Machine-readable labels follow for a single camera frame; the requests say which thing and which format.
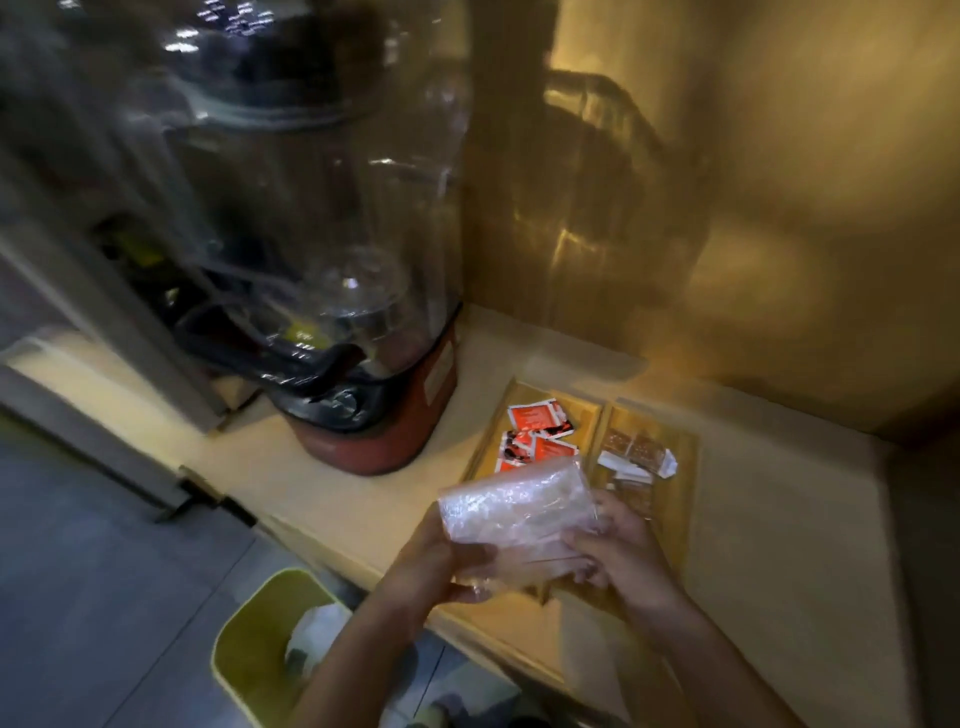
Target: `hand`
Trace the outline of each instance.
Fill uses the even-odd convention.
[[[586,531],[564,533],[564,542],[597,562],[590,581],[600,587],[612,583],[631,615],[651,627],[679,608],[692,606],[667,564],[649,524],[609,491],[595,491],[601,515],[612,522],[602,536]]]
[[[416,634],[438,604],[487,598],[470,587],[451,583],[451,579],[455,571],[483,566],[495,555],[496,546],[451,542],[444,531],[440,507],[434,502],[371,598],[392,612],[400,612]]]

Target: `forearm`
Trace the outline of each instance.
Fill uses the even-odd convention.
[[[693,602],[644,629],[703,728],[803,728],[736,646]]]
[[[292,728],[374,728],[415,636],[408,616],[374,591],[317,666]]]

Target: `plastic bag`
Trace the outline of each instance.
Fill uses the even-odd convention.
[[[444,529],[459,544],[494,544],[491,564],[457,581],[520,588],[590,568],[561,540],[566,528],[600,530],[579,457],[555,457],[449,488],[437,498]]]

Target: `red base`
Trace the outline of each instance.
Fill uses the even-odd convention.
[[[420,454],[457,388],[454,348],[451,326],[411,372],[406,395],[396,409],[368,430],[343,434],[284,417],[303,448],[327,465],[357,475],[399,470]]]

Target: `beige countertop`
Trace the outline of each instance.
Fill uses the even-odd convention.
[[[422,455],[363,478],[310,458],[258,401],[227,431],[202,436],[156,393],[123,377],[66,375],[41,351],[12,366],[160,462],[187,465],[268,522],[316,542],[370,586],[439,489],[459,480],[512,376],[598,401],[620,400],[701,441],[685,583],[811,726],[913,725],[899,592],[874,438],[718,385],[676,379],[627,355],[472,307],[458,324],[460,382]],[[103,368],[98,362],[93,369]],[[564,686],[563,606],[503,595],[439,617],[482,635],[494,659]]]

